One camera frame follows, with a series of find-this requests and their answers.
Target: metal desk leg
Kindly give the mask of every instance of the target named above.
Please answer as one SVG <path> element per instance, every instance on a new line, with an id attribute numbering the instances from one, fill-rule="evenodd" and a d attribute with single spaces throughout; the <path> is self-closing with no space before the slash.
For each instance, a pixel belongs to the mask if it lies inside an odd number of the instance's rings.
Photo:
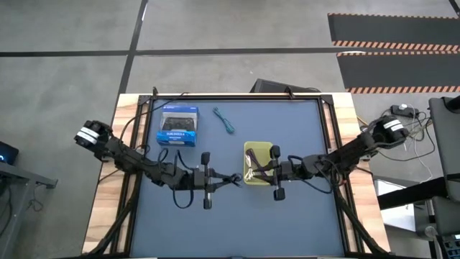
<path id="1" fill-rule="evenodd" d="M 19 226 L 24 218 L 29 200 L 32 198 L 35 183 L 28 180 L 16 181 L 11 184 L 12 216 L 0 237 L 0 259 L 11 258 L 11 251 L 16 240 Z"/>
<path id="2" fill-rule="evenodd" d="M 436 178 L 425 183 L 392 191 L 377 197 L 380 209 L 390 209 L 397 206 L 412 204 L 416 201 L 431 199 L 434 196 L 447 197 L 446 182 L 444 177 Z"/>
<path id="3" fill-rule="evenodd" d="M 55 188 L 58 183 L 57 179 L 50 179 L 48 177 L 41 176 L 36 173 L 31 173 L 16 166 L 8 165 L 6 163 L 0 163 L 0 175 L 9 176 L 11 178 L 25 178 L 29 179 L 33 183 L 41 183 L 46 185 L 46 188 Z"/>

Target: black metal frame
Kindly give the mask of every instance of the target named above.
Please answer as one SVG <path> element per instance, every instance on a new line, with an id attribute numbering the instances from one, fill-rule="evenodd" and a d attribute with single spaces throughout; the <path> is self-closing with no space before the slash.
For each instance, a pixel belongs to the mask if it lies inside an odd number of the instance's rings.
<path id="1" fill-rule="evenodd" d="M 377 197 L 380 209 L 412 204 L 417 201 L 431 199 L 434 196 L 447 197 L 446 180 L 444 177 L 419 183 L 398 191 L 392 191 Z"/>
<path id="2" fill-rule="evenodd" d="M 332 95 L 327 95 L 327 94 L 303 94 L 299 96 L 289 96 L 286 94 L 278 94 L 278 95 L 263 95 L 263 94 L 225 94 L 225 95 L 210 95 L 210 94 L 203 94 L 203 95 L 185 95 L 185 96 L 177 96 L 177 95 L 160 95 L 160 96 L 139 96 L 139 101 L 137 104 L 137 110 L 136 110 L 136 115 L 139 115 L 142 113 L 142 110 L 145 108 L 148 108 L 150 111 L 153 110 L 154 103 L 157 99 L 165 99 L 165 100 L 194 100 L 194 101 L 199 101 L 199 100 L 290 100 L 290 99 L 295 99 L 295 100 L 315 100 L 318 104 L 318 110 L 319 110 L 319 115 L 320 115 L 320 120 L 321 120 L 321 129 L 323 131 L 324 135 L 324 144 L 326 146 L 327 150 L 331 149 L 331 143 L 329 141 L 329 129 L 326 124 L 326 115 L 325 115 L 325 110 L 324 110 L 324 105 L 328 106 L 329 112 L 331 114 L 331 123 L 333 126 L 333 132 L 334 132 L 334 138 L 337 143 L 337 147 L 341 147 L 341 137 L 339 134 L 339 124 L 337 121 L 336 117 L 336 112 L 335 112 L 335 106 L 334 106 L 334 101 L 332 98 Z M 145 126 L 144 126 L 144 134 L 142 138 L 142 143 L 141 145 L 146 145 L 148 142 L 148 129 L 150 128 L 150 121 L 152 119 L 153 113 L 148 113 L 146 115 L 147 117 L 145 118 Z M 141 117 L 137 117 L 134 120 L 134 126 L 133 126 L 133 133 L 132 133 L 132 138 L 130 142 L 130 147 L 134 148 L 135 144 L 137 142 L 138 138 L 138 131 L 139 131 L 139 125 L 141 122 Z M 117 215 L 120 215 L 122 209 L 125 207 L 125 203 L 127 200 L 127 189 L 129 182 L 131 180 L 130 175 L 125 175 L 123 178 L 123 183 L 121 185 L 121 194 L 120 194 L 120 200 L 119 200 L 119 206 L 118 206 L 118 212 Z M 356 207 L 354 204 L 354 199 L 353 195 L 351 192 L 351 185 L 349 183 L 349 179 L 347 179 L 347 184 L 345 185 L 345 190 L 346 190 L 346 200 L 350 207 L 352 208 L 353 212 L 356 213 Z M 134 223 L 136 219 L 136 213 L 137 213 L 137 202 L 139 198 L 139 191 L 140 191 L 140 184 L 142 181 L 142 174 L 136 175 L 135 179 L 135 184 L 134 184 L 134 190 L 132 193 L 133 203 L 132 203 L 132 210 L 130 211 L 129 215 L 129 223 L 128 223 L 128 228 L 127 228 L 127 234 L 126 234 L 126 242 L 124 244 L 124 249 L 123 252 L 117 252 L 118 250 L 118 241 L 119 241 L 119 229 L 117 230 L 117 233 L 114 235 L 112 239 L 112 246 L 110 249 L 109 254 L 105 254 L 104 256 L 115 256 L 115 258 L 129 258 L 129 255 L 131 253 L 131 247 L 132 247 L 132 238 L 134 234 Z M 338 199 L 338 194 L 336 193 L 336 190 L 334 190 L 334 199 Z M 336 210 L 337 210 L 337 216 L 338 216 L 338 221 L 339 221 L 339 228 L 340 228 L 340 233 L 341 233 L 341 240 L 342 240 L 342 246 L 344 249 L 344 253 L 350 253 L 350 244 L 349 244 L 349 237 L 348 233 L 346 231 L 346 225 L 345 225 L 345 216 L 342 210 L 340 209 L 339 205 L 337 202 L 336 204 Z M 357 247 L 357 252 L 358 253 L 363 253 L 363 244 L 362 244 L 362 239 L 359 236 L 359 234 L 355 231 L 355 243 Z"/>

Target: computer desk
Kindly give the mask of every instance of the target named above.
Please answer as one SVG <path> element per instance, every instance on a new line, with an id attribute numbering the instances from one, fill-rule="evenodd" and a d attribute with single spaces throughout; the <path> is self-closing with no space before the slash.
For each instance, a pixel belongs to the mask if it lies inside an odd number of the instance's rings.
<path id="1" fill-rule="evenodd" d="M 332 95 L 334 108 L 336 112 L 336 121 L 338 129 L 341 136 L 342 144 L 353 140 L 359 134 L 359 125 L 357 121 L 357 115 L 354 110 L 353 100 L 351 94 L 349 93 L 322 93 L 323 95 Z M 140 96 L 146 96 L 149 94 L 122 94 L 119 97 L 118 103 L 116 105 L 116 111 L 114 115 L 114 120 L 112 122 L 112 128 L 114 134 L 119 136 L 124 125 L 128 122 L 129 119 L 135 116 L 136 110 L 139 103 Z M 209 95 L 209 96 L 270 96 L 270 95 L 280 95 L 280 94 L 197 94 L 200 96 Z M 328 128 L 331 128 L 331 117 L 329 113 L 326 112 L 326 124 Z M 137 132 L 137 138 L 135 139 L 135 145 L 140 145 L 142 138 L 144 137 L 144 126 L 145 119 L 144 117 L 139 122 L 139 129 Z M 131 124 L 127 131 L 124 134 L 123 141 L 128 145 L 132 141 L 132 129 L 133 124 Z M 334 149 L 336 147 L 336 142 L 334 139 L 334 132 L 332 130 L 328 131 L 329 140 L 331 147 Z M 361 162 L 360 167 L 369 169 L 369 164 Z M 101 168 L 100 178 L 106 176 L 110 172 L 115 171 L 113 163 L 104 163 Z M 93 249 L 101 238 L 107 233 L 107 230 L 113 224 L 116 213 L 119 210 L 119 202 L 122 197 L 122 182 L 124 177 L 135 177 L 135 176 L 125 176 L 122 172 L 115 173 L 113 176 L 107 178 L 102 182 L 96 189 L 95 199 L 93 203 L 93 208 L 91 210 L 91 217 L 88 223 L 88 229 L 86 233 L 86 238 L 84 240 L 82 253 L 87 253 Z M 134 186 L 134 181 L 130 181 L 130 184 L 127 186 L 126 199 L 131 196 L 131 192 Z M 374 184 L 372 181 L 372 176 L 368 173 L 365 173 L 360 170 L 355 170 L 350 175 L 350 184 L 353 193 L 353 199 L 358 214 L 359 220 L 362 222 L 364 227 L 370 235 L 377 241 L 377 243 L 384 249 L 390 250 L 390 246 L 387 240 L 387 235 L 385 232 L 385 227 L 383 225 L 382 216 L 380 214 L 380 208 L 377 201 L 377 196 L 374 189 Z M 195 202 L 201 202 L 201 197 L 198 197 Z M 122 251 L 123 244 L 127 238 L 127 225 L 128 219 L 125 220 L 121 228 L 121 232 L 118 238 L 118 247 L 116 249 L 112 248 L 112 252 Z M 346 232 L 349 239 L 350 251 L 357 250 L 357 244 L 354 239 L 354 231 L 352 226 L 349 224 L 349 221 L 345 219 L 346 222 Z"/>

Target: gray floor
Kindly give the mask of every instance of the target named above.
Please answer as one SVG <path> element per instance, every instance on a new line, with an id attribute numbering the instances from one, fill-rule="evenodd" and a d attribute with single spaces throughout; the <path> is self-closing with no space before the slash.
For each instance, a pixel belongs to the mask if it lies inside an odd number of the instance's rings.
<path id="1" fill-rule="evenodd" d="M 140 0 L 0 0 L 0 52 L 126 50 L 139 5 Z M 138 49 L 331 47 L 328 12 L 455 16 L 447 0 L 151 0 Z M 37 191 L 45 208 L 29 212 L 15 258 L 81 251 L 101 164 L 73 136 L 86 119 L 111 121 L 124 61 L 0 58 L 0 140 L 21 150 L 18 166 L 60 179 L 54 191 Z M 127 92 L 150 92 L 153 86 L 175 93 L 248 92 L 256 78 L 344 90 L 334 55 L 308 54 L 135 58 Z M 356 95 L 354 102 L 357 113 L 372 120 L 391 104 L 424 109 L 429 98 L 443 95 L 448 94 Z M 431 146 L 425 141 L 417 147 L 422 154 Z M 388 155 L 409 157 L 411 148 Z M 441 174 L 436 153 L 423 161 L 435 176 Z M 377 156 L 371 166 L 381 176 L 428 177 L 417 160 Z M 407 241 L 403 235 L 389 236 L 396 253 L 428 256 L 426 242 L 401 245 Z"/>

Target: black cable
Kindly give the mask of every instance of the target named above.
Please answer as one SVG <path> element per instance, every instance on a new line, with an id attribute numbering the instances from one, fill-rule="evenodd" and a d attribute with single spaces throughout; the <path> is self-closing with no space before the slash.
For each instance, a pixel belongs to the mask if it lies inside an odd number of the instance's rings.
<path id="1" fill-rule="evenodd" d="M 98 184 L 100 184 L 104 179 L 114 175 L 116 172 L 120 171 L 120 169 L 116 169 L 115 171 L 111 172 L 110 174 L 104 176 L 103 178 L 99 179 Z"/>
<path id="2" fill-rule="evenodd" d="M 288 156 L 288 160 L 290 160 L 289 158 L 293 158 L 293 159 L 298 159 L 299 157 L 296 157 L 296 156 Z M 336 171 L 336 175 L 338 176 L 342 176 L 342 180 L 345 179 L 345 173 L 341 173 L 339 168 L 337 167 L 337 165 L 335 163 L 333 163 L 331 160 L 329 159 L 325 159 L 325 158 L 322 158 L 321 159 L 321 162 L 322 161 L 326 161 L 328 163 L 331 164 L 332 168 Z M 326 177 L 326 174 L 320 170 L 318 167 L 316 167 L 316 164 L 314 165 L 315 168 L 324 176 L 324 178 L 326 178 L 327 180 L 327 177 Z M 371 171 L 368 171 L 366 169 L 363 169 L 363 168 L 360 168 L 360 167 L 357 167 L 358 169 L 360 170 L 363 170 L 365 172 L 368 172 L 368 173 L 371 173 Z M 309 182 L 307 181 L 304 181 L 302 179 L 300 179 L 303 183 L 306 183 L 308 184 L 309 186 L 311 186 L 312 188 L 314 188 L 315 190 L 317 191 L 320 191 L 322 193 L 326 193 L 324 190 L 320 190 L 318 188 L 316 188 L 315 186 L 311 185 Z M 343 185 L 344 184 L 344 181 L 342 181 L 342 183 L 338 184 L 340 182 L 339 179 L 337 179 L 337 182 L 335 185 L 333 185 L 330 181 L 328 181 L 330 186 L 331 186 L 331 191 L 333 191 L 333 189 L 336 191 L 337 195 L 338 195 L 338 204 L 341 208 L 341 210 L 343 212 L 345 212 L 345 214 L 347 215 L 347 217 L 350 219 L 351 221 L 351 224 L 353 225 L 353 227 L 357 230 L 357 232 L 361 235 L 363 241 L 366 243 L 366 245 L 368 246 L 368 248 L 371 250 L 372 253 L 381 253 L 381 254 L 385 254 L 387 253 L 385 250 L 383 250 L 376 242 L 375 240 L 370 236 L 370 234 L 368 233 L 368 231 L 366 231 L 366 229 L 364 228 L 364 226 L 362 225 L 362 223 L 358 220 L 358 217 L 357 215 L 350 209 L 349 205 L 347 204 L 347 202 L 345 201 L 345 199 L 342 197 L 341 195 L 341 192 L 339 190 L 339 186 Z"/>
<path id="3" fill-rule="evenodd" d="M 442 258 L 449 258 L 449 256 L 447 255 L 447 251 L 446 251 L 446 245 L 444 244 L 444 240 L 442 236 L 436 235 L 435 239 L 436 241 L 438 241 L 438 245 L 439 245 L 439 249 L 441 250 Z"/>
<path id="4" fill-rule="evenodd" d="M 9 208 L 9 215 L 8 215 L 8 219 L 6 220 L 5 226 L 0 231 L 0 237 L 3 235 L 3 233 L 7 229 L 8 225 L 9 225 L 9 223 L 12 220 L 12 217 L 13 217 L 13 204 L 12 204 L 12 188 L 11 188 L 11 184 L 8 185 L 8 193 L 9 193 L 9 195 L 8 195 L 8 204 L 5 206 L 5 208 L 1 212 L 0 219 L 3 217 L 3 215 L 4 215 L 5 211 L 6 211 L 6 208 Z"/>
<path id="5" fill-rule="evenodd" d="M 185 168 L 189 169 L 189 167 L 186 166 L 184 161 L 182 160 L 182 157 L 180 156 L 180 151 L 177 150 L 177 152 L 176 152 L 176 154 L 174 156 L 174 175 L 175 175 L 175 170 L 178 167 L 178 158 L 179 158 L 180 162 L 182 163 L 182 165 Z M 188 176 L 189 176 L 189 174 L 186 171 L 185 172 L 185 177 L 188 178 Z M 179 209 L 187 209 L 188 207 L 190 207 L 192 205 L 192 203 L 193 203 L 193 199 L 195 198 L 194 196 L 195 196 L 195 194 L 193 193 L 193 188 L 190 188 L 190 200 L 188 201 L 188 204 L 185 205 L 185 206 L 180 206 L 178 204 L 178 200 L 175 198 L 175 186 L 174 186 L 174 188 L 172 188 L 172 200 L 174 201 L 174 205 L 176 205 L 176 207 L 179 208 Z"/>
<path id="6" fill-rule="evenodd" d="M 149 113 L 152 113 L 152 112 L 154 112 L 154 111 L 156 111 L 156 110 L 162 108 L 164 105 L 169 104 L 169 103 L 172 102 L 172 101 L 177 101 L 177 100 L 178 100 L 181 96 L 183 96 L 184 94 L 189 94 L 189 93 L 188 93 L 188 92 L 183 92 L 183 93 L 181 93 L 178 97 L 176 97 L 176 98 L 174 98 L 174 99 L 171 99 L 171 100 L 169 100 L 169 101 L 166 101 L 164 104 L 161 104 L 161 105 L 159 105 L 159 106 L 156 106 L 156 107 L 154 107 L 153 109 L 151 109 L 151 110 L 149 110 L 149 111 L 142 112 L 141 114 L 132 117 L 132 118 L 124 125 L 123 130 L 121 131 L 121 134 L 120 134 L 120 138 L 119 138 L 119 139 L 120 139 L 120 140 L 123 140 L 124 132 L 127 130 L 128 126 L 131 124 L 131 122 L 133 122 L 136 118 L 142 117 L 142 116 L 144 116 L 144 115 L 146 115 L 146 114 L 149 114 Z"/>
<path id="7" fill-rule="evenodd" d="M 144 155 L 142 158 L 145 158 L 147 156 L 147 153 L 150 151 L 150 146 L 149 145 L 138 145 L 135 149 L 137 150 L 138 148 L 143 148 L 144 147 Z M 116 169 L 115 171 L 111 172 L 110 174 L 104 176 L 103 178 L 99 179 L 98 184 L 100 184 L 103 180 L 106 178 L 114 175 L 116 172 L 120 171 L 120 169 Z"/>
<path id="8" fill-rule="evenodd" d="M 169 153 L 169 150 L 165 147 L 163 148 L 159 153 L 158 153 L 158 156 L 157 156 L 157 165 L 158 165 L 158 171 L 159 172 L 162 172 L 161 170 L 161 165 L 163 163 L 163 161 L 166 159 L 167 157 L 167 154 Z"/>
<path id="9" fill-rule="evenodd" d="M 331 166 L 333 167 L 333 169 L 336 171 L 336 175 L 341 176 L 341 178 L 337 178 L 337 182 L 335 182 L 334 184 L 329 182 L 329 184 L 331 184 L 331 186 L 333 186 L 333 187 L 340 187 L 340 186 L 344 185 L 345 184 L 344 180 L 345 180 L 346 176 L 345 176 L 344 173 L 340 173 L 340 170 L 337 167 L 337 165 L 334 162 L 332 162 L 331 160 L 327 159 L 327 158 L 321 158 L 321 161 L 326 161 L 326 162 L 330 163 Z"/>
<path id="10" fill-rule="evenodd" d="M 370 174 L 371 176 L 374 176 L 374 173 L 373 173 L 373 172 L 371 172 L 371 171 L 369 171 L 369 170 L 367 170 L 367 169 L 364 169 L 364 168 L 360 168 L 359 166 L 357 166 L 357 167 L 356 167 L 356 169 L 359 169 L 359 170 L 361 170 L 361 171 L 364 171 L 364 172 L 366 172 L 366 173 Z"/>
<path id="11" fill-rule="evenodd" d="M 420 125 L 420 128 L 422 129 L 422 137 L 420 139 L 417 139 L 417 134 L 415 134 L 415 136 L 413 137 L 415 141 L 417 142 L 420 142 L 420 141 L 424 141 L 425 139 L 425 132 L 423 131 L 423 125 L 422 125 L 422 122 L 419 120 L 419 118 L 416 118 L 417 119 L 417 122 L 418 124 Z"/>
<path id="12" fill-rule="evenodd" d="M 259 163 L 259 161 L 257 160 L 257 157 L 256 157 L 256 153 L 254 152 L 254 150 L 252 148 L 248 148 L 245 152 L 245 154 L 247 156 L 249 156 L 249 158 L 251 159 L 251 161 L 256 164 L 256 168 L 257 170 L 263 175 L 263 176 L 267 176 L 267 174 L 265 173 L 263 169 L 263 166 Z"/>
<path id="13" fill-rule="evenodd" d="M 436 146 L 434 145 L 434 141 L 433 139 L 431 138 L 430 136 L 430 132 L 428 131 L 428 123 L 430 123 L 430 120 L 431 118 L 429 118 L 426 123 L 425 123 L 425 131 L 426 131 L 426 135 L 428 136 L 428 139 L 430 139 L 430 142 L 433 146 L 433 149 L 431 151 L 429 151 L 428 153 L 426 154 L 423 154 L 423 155 L 419 155 L 419 156 L 416 156 L 414 158 L 408 158 L 408 159 L 397 159 L 397 158 L 390 158 L 388 156 L 386 156 L 385 154 L 383 154 L 382 152 L 380 152 L 379 150 L 377 151 L 380 155 L 383 155 L 383 157 L 387 158 L 387 159 L 390 159 L 390 160 L 393 160 L 393 161 L 399 161 L 399 162 L 407 162 L 407 161 L 411 161 L 411 160 L 414 160 L 414 159 L 419 159 L 419 158 L 422 158 L 424 156 L 427 156 L 427 155 L 430 155 L 431 153 L 434 153 L 434 151 L 436 150 Z"/>
<path id="14" fill-rule="evenodd" d="M 178 152 L 177 152 L 177 156 L 179 157 L 179 161 L 180 161 L 180 163 L 182 164 L 182 166 L 183 166 L 184 168 L 187 168 L 188 170 L 193 171 L 193 168 L 188 167 L 188 166 L 184 163 L 184 160 L 182 160 L 182 155 L 180 155 L 180 151 L 179 151 L 179 150 L 178 150 Z"/>
<path id="15" fill-rule="evenodd" d="M 302 158 L 297 156 L 297 155 L 288 155 L 287 156 L 287 159 L 289 160 L 290 164 L 291 164 L 291 167 L 294 169 L 294 162 L 293 162 L 293 159 L 296 159 L 296 160 L 299 160 L 300 162 L 302 162 Z M 318 172 L 320 172 L 321 175 L 323 175 L 323 177 L 326 179 L 326 181 L 328 182 L 329 184 L 329 191 L 324 191 L 316 186 L 314 186 L 312 183 L 309 183 L 308 181 L 302 179 L 302 178 L 297 178 L 299 181 L 303 182 L 303 183 L 306 183 L 307 185 L 309 185 L 311 188 L 314 188 L 315 190 L 323 193 L 323 194 L 331 194 L 332 191 L 333 191 L 333 184 L 332 182 L 327 178 L 326 174 L 316 166 L 316 164 L 314 165 L 316 170 L 318 170 Z"/>
<path id="16" fill-rule="evenodd" d="M 430 118 L 423 118 L 423 119 L 420 120 L 420 122 L 424 122 L 424 121 L 426 121 L 427 119 L 430 119 Z M 403 126 L 403 127 L 407 127 L 407 126 L 410 126 L 410 125 L 412 125 L 412 124 L 417 124 L 417 123 L 418 123 L 418 122 L 411 122 L 411 123 L 403 124 L 402 126 Z"/>
<path id="17" fill-rule="evenodd" d="M 389 112 L 389 111 L 390 111 L 390 109 L 384 110 L 383 113 L 380 115 L 380 118 L 382 118 L 384 115 L 386 115 L 386 113 Z"/>

